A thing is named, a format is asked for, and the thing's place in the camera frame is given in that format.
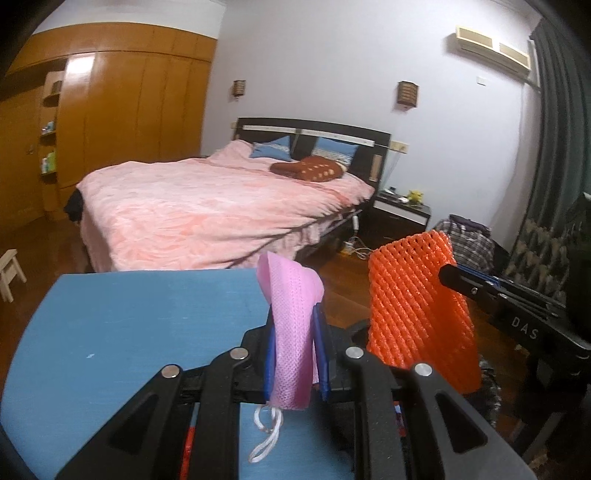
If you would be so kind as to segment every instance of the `air conditioner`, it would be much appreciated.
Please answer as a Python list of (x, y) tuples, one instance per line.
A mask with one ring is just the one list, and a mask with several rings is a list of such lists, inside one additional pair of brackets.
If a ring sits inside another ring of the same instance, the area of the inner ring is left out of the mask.
[(504, 66), (524, 79), (530, 74), (531, 59), (527, 53), (466, 27), (456, 27), (456, 38), (462, 50)]

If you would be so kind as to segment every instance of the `bedside table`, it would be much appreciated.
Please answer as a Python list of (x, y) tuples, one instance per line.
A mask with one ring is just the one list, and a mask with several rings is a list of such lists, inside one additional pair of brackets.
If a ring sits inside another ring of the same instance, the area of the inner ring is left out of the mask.
[(431, 209), (427, 205), (401, 203), (396, 197), (380, 192), (373, 206), (360, 218), (359, 237), (369, 248), (379, 248), (424, 232), (430, 218)]

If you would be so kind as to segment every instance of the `green curtain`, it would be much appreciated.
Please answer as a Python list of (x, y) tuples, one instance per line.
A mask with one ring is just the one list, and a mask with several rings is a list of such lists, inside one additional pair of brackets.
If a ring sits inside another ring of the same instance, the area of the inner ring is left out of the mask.
[(564, 214), (591, 192), (591, 80), (560, 33), (542, 20), (531, 35), (540, 67), (540, 153), (526, 218), (559, 236)]
[(540, 152), (530, 202), (504, 273), (564, 302), (569, 276), (564, 216), (581, 192), (591, 193), (591, 77), (547, 20), (531, 38), (540, 68)]

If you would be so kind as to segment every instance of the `wall socket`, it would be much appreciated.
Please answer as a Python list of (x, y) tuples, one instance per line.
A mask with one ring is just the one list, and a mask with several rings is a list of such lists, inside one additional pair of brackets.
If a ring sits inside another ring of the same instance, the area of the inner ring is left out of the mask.
[(390, 150), (400, 153), (408, 153), (408, 144), (392, 140), (390, 142)]

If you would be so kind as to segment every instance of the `pink face mask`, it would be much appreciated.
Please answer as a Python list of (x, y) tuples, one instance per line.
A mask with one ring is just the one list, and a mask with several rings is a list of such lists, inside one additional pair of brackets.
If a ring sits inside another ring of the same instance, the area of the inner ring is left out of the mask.
[(314, 270), (271, 252), (261, 255), (256, 277), (273, 312), (275, 372), (268, 402), (273, 425), (267, 428), (262, 424), (262, 407), (258, 407), (255, 424), (270, 436), (252, 451), (252, 463), (262, 460), (275, 446), (281, 409), (303, 410), (310, 403), (312, 385), (318, 381), (311, 318), (314, 305), (324, 295), (322, 281)]

